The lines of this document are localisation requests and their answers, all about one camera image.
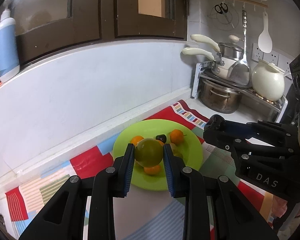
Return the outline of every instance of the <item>saucepan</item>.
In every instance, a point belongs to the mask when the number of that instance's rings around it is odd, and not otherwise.
[[[211,38],[201,35],[192,34],[191,39],[197,42],[209,44],[215,52],[217,57],[215,58],[211,52],[199,48],[184,48],[182,53],[185,55],[204,55],[209,60],[214,61],[216,66],[212,66],[211,71],[218,77],[229,80],[228,70],[238,60],[242,59],[243,48],[237,46],[240,39],[234,35],[230,35],[229,39],[231,43],[219,42],[216,43]]]

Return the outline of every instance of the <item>green plate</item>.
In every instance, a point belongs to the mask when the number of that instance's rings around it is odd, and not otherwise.
[[[181,124],[163,119],[137,122],[122,131],[114,143],[113,158],[123,156],[128,143],[137,135],[141,135],[144,138],[155,138],[159,134],[165,134],[167,136],[167,143],[170,143],[169,135],[174,129],[179,129],[186,135],[184,142],[178,146],[178,150],[183,154],[183,161],[186,166],[199,170],[202,165],[203,155],[202,146],[197,136]],[[154,176],[145,174],[141,166],[134,165],[131,183],[147,190],[167,190],[168,186],[163,161],[160,165],[160,173]]]

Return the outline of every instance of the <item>electrical outlet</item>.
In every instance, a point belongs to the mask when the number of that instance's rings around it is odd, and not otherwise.
[[[258,62],[259,58],[263,58],[263,52],[259,49],[258,43],[253,43],[251,59]]]
[[[279,60],[278,60],[278,67],[285,71],[285,75],[292,79],[291,73],[290,73],[290,67],[289,64],[291,63],[291,59],[287,58],[284,55],[279,54]]]
[[[263,54],[263,60],[267,62],[272,62],[276,66],[278,65],[278,60],[279,60],[279,53],[272,50],[270,53],[264,53]]]

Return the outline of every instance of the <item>blue label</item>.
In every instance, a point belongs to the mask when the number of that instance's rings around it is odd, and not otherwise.
[[[14,25],[8,25],[0,30],[0,77],[19,65],[14,32]]]

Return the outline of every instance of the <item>white rice paddle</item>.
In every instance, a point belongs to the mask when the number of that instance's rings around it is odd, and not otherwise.
[[[269,35],[269,20],[268,14],[263,12],[263,32],[259,35],[258,46],[264,53],[270,53],[272,51],[272,39]]]

